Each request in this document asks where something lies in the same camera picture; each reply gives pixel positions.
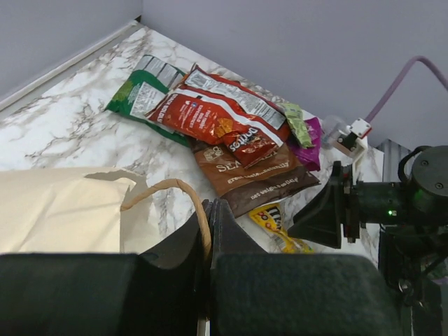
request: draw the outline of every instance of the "bag handle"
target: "bag handle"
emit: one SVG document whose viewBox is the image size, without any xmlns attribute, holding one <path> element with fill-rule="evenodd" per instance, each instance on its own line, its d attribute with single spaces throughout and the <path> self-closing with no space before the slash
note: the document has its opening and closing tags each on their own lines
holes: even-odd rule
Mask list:
<svg viewBox="0 0 448 336">
<path fill-rule="evenodd" d="M 122 204 L 122 206 L 120 207 L 120 211 L 129 210 L 135 204 L 146 199 L 147 197 L 151 196 L 157 191 L 166 190 L 169 188 L 179 188 L 183 192 L 187 193 L 188 196 L 190 196 L 190 199 L 192 200 L 193 205 L 195 206 L 197 220 L 199 222 L 199 229 L 201 230 L 202 245 L 204 247 L 204 259 L 208 260 L 211 251 L 211 233 L 209 223 L 207 222 L 207 215 L 205 214 L 204 208 L 202 207 L 201 199 L 199 198 L 199 196 L 197 196 L 197 193 L 194 191 L 193 188 L 190 187 L 190 185 L 183 182 L 182 180 L 179 180 L 177 178 L 168 178 L 159 183 L 156 183 L 152 187 L 149 187 L 141 194 L 134 197 L 134 199 L 131 200 L 128 204 Z"/>
</svg>

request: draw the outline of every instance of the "black foam pad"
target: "black foam pad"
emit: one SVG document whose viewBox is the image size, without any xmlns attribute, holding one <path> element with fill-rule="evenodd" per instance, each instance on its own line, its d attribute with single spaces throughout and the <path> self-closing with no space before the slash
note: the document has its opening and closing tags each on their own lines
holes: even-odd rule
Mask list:
<svg viewBox="0 0 448 336">
<path fill-rule="evenodd" d="M 212 336 L 400 334 L 375 266 L 353 255 L 223 255 Z"/>
</svg>

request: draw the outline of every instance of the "baseboard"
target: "baseboard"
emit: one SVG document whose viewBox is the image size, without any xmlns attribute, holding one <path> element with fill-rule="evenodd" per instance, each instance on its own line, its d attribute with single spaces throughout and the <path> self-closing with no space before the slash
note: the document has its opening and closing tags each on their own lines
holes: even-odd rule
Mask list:
<svg viewBox="0 0 448 336">
<path fill-rule="evenodd" d="M 5 98 L 2 101 L 0 101 L 0 111 L 3 111 L 8 106 L 11 106 L 15 102 L 19 101 L 20 99 L 22 99 L 23 97 L 28 95 L 30 92 L 34 91 L 36 88 L 39 88 L 42 85 L 44 85 L 45 83 L 47 83 L 48 81 L 50 81 L 52 78 L 60 75 L 62 72 L 66 71 L 69 67 L 72 67 L 73 65 L 81 62 L 86 57 L 88 57 L 89 55 L 95 53 L 97 50 L 101 49 L 106 44 L 108 44 L 111 41 L 113 41 L 114 39 L 118 38 L 120 35 L 125 34 L 126 31 L 128 31 L 129 29 L 135 27 L 136 25 L 138 25 L 138 23 L 136 21 L 129 22 L 124 27 L 122 27 L 122 28 L 118 29 L 117 31 L 113 32 L 111 35 L 107 36 L 106 38 L 104 38 L 100 42 L 92 45 L 88 49 L 86 49 L 83 52 L 80 52 L 79 54 L 77 54 L 75 57 L 72 57 L 71 59 L 69 59 L 68 61 L 62 63 L 59 66 L 57 66 L 56 68 L 54 68 L 53 70 L 49 71 L 45 75 L 37 78 L 36 80 L 32 81 L 30 84 L 24 86 L 23 88 L 21 88 L 20 90 L 18 90 L 16 92 L 14 92 L 13 94 L 8 96 L 7 98 Z"/>
</svg>

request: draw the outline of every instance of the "red chip bag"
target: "red chip bag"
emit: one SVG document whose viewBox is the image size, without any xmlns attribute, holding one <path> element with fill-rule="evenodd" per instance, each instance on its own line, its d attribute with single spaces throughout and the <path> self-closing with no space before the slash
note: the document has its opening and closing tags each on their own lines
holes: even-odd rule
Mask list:
<svg viewBox="0 0 448 336">
<path fill-rule="evenodd" d="M 208 144 L 224 143 L 244 168 L 278 149 L 290 134 L 275 104 L 198 66 L 146 117 Z"/>
</svg>

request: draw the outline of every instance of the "lime green wrapper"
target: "lime green wrapper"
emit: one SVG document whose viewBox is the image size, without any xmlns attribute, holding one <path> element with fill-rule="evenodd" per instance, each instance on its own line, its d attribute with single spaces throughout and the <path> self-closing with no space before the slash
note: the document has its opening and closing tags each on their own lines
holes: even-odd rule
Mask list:
<svg viewBox="0 0 448 336">
<path fill-rule="evenodd" d="M 303 112 L 297 104 L 280 103 L 277 104 L 283 109 L 289 127 L 293 131 L 294 136 L 303 148 L 313 148 L 311 137 L 308 134 L 307 124 L 303 120 Z"/>
<path fill-rule="evenodd" d="M 144 55 L 107 104 L 106 110 L 147 124 L 162 136 L 188 147 L 182 134 L 146 118 L 146 114 L 157 106 L 168 91 L 179 84 L 184 75 L 180 69 L 152 55 Z"/>
</svg>

